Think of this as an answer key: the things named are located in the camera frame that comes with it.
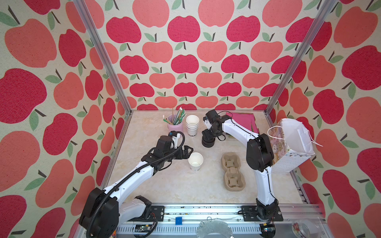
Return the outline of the white paper coffee cup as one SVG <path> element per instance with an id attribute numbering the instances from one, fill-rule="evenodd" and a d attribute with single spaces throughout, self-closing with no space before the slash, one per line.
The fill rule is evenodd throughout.
<path id="1" fill-rule="evenodd" d="M 188 158 L 188 163 L 193 171 L 199 171 L 203 162 L 203 156 L 198 152 L 193 152 Z"/>

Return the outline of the white patterned paper gift bag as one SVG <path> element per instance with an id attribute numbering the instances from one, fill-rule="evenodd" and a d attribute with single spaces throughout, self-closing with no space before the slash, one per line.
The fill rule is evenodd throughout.
<path id="1" fill-rule="evenodd" d="M 295 119 L 281 119 L 267 130 L 274 153 L 272 172 L 286 174 L 315 155 L 310 131 Z"/>

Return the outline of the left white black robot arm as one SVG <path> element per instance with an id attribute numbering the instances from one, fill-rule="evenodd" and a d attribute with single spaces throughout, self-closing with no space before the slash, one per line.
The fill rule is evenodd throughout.
<path id="1" fill-rule="evenodd" d="M 185 145 L 185 135 L 171 131 L 161 136 L 157 145 L 123 178 L 104 189 L 93 189 L 79 218 L 79 224 L 86 229 L 86 237 L 109 238 L 121 223 L 148 219 L 151 203 L 146 198 L 138 196 L 125 206 L 123 202 L 143 182 L 166 169 L 165 163 L 188 159 L 192 153 L 193 148 Z"/>

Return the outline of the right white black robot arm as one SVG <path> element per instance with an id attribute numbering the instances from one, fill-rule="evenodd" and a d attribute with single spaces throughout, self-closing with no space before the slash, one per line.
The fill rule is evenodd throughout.
<path id="1" fill-rule="evenodd" d="M 255 172 L 258 189 L 257 217 L 261 221 L 268 221 L 275 217 L 279 205 L 273 195 L 271 167 L 274 153 L 268 135 L 249 131 L 229 115 L 221 116 L 215 110 L 207 112 L 203 122 L 207 127 L 202 131 L 201 143 L 204 147 L 212 147 L 215 139 L 223 133 L 233 136 L 246 147 L 246 161 Z"/>

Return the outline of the stack of black cup lids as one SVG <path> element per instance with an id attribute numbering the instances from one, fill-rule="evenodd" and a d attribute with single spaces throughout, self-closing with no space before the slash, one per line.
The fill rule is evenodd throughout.
<path id="1" fill-rule="evenodd" d="M 204 147 L 211 148 L 215 143 L 215 137 L 213 136 L 212 132 L 209 130 L 204 130 L 202 132 L 201 143 Z"/>

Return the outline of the pink straw holder cup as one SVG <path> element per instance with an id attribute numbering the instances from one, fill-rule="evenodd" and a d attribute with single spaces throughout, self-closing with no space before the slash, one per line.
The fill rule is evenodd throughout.
<path id="1" fill-rule="evenodd" d="M 168 117 L 168 121 L 169 122 L 173 122 L 173 120 L 174 120 L 174 117 L 175 116 L 172 116 L 172 115 L 170 115 L 169 117 Z M 170 124 L 170 123 L 168 123 L 167 124 L 167 127 L 168 127 L 168 130 L 169 131 L 181 131 L 181 132 L 183 132 L 184 130 L 183 130 L 183 123 L 179 123 L 179 124 L 177 124 L 177 125 L 173 125 L 173 124 Z"/>

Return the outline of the stack of white paper cups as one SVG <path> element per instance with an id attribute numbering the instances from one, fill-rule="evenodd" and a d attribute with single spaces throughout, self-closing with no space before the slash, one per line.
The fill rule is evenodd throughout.
<path id="1" fill-rule="evenodd" d="M 186 118 L 187 133 L 190 137 L 197 135 L 197 130 L 199 127 L 199 117 L 196 115 L 189 115 Z"/>

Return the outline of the stack of pink napkins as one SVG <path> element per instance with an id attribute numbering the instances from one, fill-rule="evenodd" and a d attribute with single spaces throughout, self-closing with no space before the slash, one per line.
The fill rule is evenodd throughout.
<path id="1" fill-rule="evenodd" d="M 229 115 L 236 123 L 240 124 L 244 128 L 250 130 L 254 133 L 259 133 L 259 129 L 256 125 L 256 118 L 254 114 L 248 113 L 226 113 Z"/>

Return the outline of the wrapped straws and stirrers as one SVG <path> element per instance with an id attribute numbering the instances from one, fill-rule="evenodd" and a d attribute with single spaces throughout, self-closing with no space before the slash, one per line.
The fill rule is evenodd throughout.
<path id="1" fill-rule="evenodd" d="M 163 121 L 168 123 L 169 125 L 179 125 L 183 122 L 183 119 L 186 116 L 186 110 L 182 107 L 179 108 L 176 115 L 172 115 L 172 120 L 169 120 L 168 117 L 163 116 Z"/>

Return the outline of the brown cardboard cup carrier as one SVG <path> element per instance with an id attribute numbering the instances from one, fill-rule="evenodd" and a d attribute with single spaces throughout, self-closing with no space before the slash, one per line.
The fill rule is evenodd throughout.
<path id="1" fill-rule="evenodd" d="M 223 154 L 221 165 L 225 171 L 223 181 L 224 186 L 228 191 L 238 192 L 246 187 L 246 182 L 243 174 L 240 172 L 241 160 L 234 152 Z"/>

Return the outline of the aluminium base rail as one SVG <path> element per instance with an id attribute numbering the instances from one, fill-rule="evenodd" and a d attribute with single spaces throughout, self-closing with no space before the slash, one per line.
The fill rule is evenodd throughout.
<path id="1" fill-rule="evenodd" d="M 260 219 L 252 204 L 150 204 L 135 199 L 84 208 L 79 224 L 94 238 L 331 238 L 317 206 L 282 204 Z"/>

